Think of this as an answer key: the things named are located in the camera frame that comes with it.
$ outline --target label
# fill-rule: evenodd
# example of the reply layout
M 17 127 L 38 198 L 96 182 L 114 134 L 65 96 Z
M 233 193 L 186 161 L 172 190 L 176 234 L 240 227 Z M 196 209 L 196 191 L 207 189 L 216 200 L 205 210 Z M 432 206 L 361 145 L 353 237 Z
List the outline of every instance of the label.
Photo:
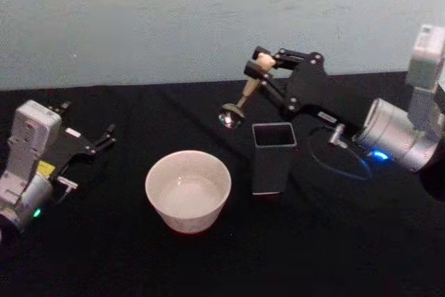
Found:
M 37 171 L 44 177 L 49 177 L 55 169 L 55 166 L 52 166 L 50 163 L 43 160 L 39 161 L 39 165 L 37 167 Z
M 74 137 L 76 137 L 76 138 L 79 138 L 79 137 L 81 136 L 81 133 L 80 133 L 80 132 L 77 132 L 76 130 L 71 129 L 71 128 L 67 128 L 67 129 L 65 130 L 65 132 L 69 133 L 70 135 L 72 135 L 72 136 L 74 136 Z
M 322 111 L 318 113 L 317 116 L 331 123 L 335 123 L 337 121 L 336 118 L 333 118 L 331 115 L 328 115 L 327 113 L 324 113 Z

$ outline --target black tablecloth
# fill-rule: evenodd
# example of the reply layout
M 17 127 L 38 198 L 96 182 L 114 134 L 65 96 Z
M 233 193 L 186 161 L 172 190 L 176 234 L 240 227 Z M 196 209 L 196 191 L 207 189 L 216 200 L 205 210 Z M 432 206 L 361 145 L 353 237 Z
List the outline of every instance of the black tablecloth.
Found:
M 401 73 L 335 80 L 402 108 L 411 93 Z M 72 128 L 95 138 L 114 122 L 118 139 L 94 164 L 68 170 L 79 190 L 35 219 L 15 254 L 2 260 L 0 296 L 445 294 L 445 206 L 393 163 L 369 160 L 373 179 L 365 182 L 320 167 L 306 145 L 318 121 L 293 121 L 299 150 L 280 200 L 251 195 L 250 125 L 280 118 L 255 97 L 244 126 L 223 129 L 220 105 L 235 102 L 243 84 L 0 93 L 2 167 L 14 110 L 27 99 L 68 99 Z M 441 107 L 444 101 L 441 91 Z M 232 175 L 220 218 L 197 236 L 169 230 L 145 196 L 147 171 L 178 150 L 213 154 Z M 354 164 L 340 165 L 355 170 Z

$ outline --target spoon head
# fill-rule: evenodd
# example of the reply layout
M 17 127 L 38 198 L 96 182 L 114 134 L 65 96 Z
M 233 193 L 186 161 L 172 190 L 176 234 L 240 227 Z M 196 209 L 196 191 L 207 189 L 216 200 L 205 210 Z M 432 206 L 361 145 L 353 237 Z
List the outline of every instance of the spoon head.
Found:
M 222 125 L 228 129 L 236 129 L 244 122 L 243 111 L 235 104 L 225 104 L 221 107 L 218 116 Z

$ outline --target blue led light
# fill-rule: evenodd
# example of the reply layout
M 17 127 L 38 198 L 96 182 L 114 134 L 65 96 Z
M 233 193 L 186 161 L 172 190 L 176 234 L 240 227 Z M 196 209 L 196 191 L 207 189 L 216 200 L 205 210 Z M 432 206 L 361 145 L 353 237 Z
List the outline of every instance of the blue led light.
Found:
M 389 156 L 386 153 L 383 153 L 382 151 L 378 151 L 378 150 L 374 150 L 372 153 L 372 156 L 379 158 L 380 160 L 389 159 Z

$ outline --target white bowl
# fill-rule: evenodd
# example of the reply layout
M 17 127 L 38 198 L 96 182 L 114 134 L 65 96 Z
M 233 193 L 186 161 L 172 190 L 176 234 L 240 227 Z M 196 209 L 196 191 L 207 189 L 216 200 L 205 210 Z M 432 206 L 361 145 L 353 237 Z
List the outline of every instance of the white bowl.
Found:
M 211 227 L 231 186 L 224 163 L 201 151 L 179 151 L 163 157 L 145 180 L 148 200 L 164 222 L 188 234 Z

